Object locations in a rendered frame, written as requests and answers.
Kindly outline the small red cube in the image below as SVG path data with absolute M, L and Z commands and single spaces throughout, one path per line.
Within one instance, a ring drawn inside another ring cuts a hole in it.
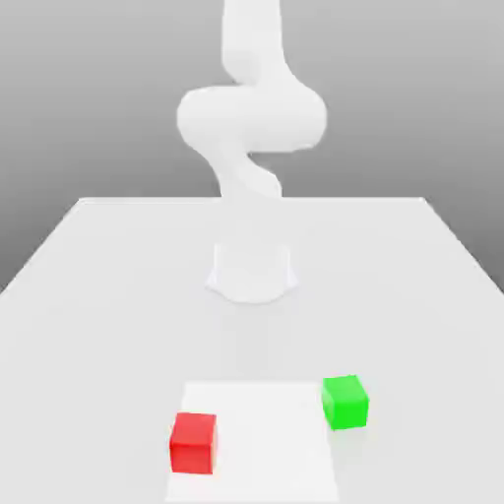
M 212 474 L 216 464 L 217 416 L 179 411 L 168 448 L 174 473 Z

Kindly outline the small green cube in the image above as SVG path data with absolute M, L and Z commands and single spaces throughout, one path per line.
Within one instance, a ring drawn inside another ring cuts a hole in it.
M 367 424 L 369 397 L 356 375 L 324 378 L 321 397 L 323 411 L 332 430 Z

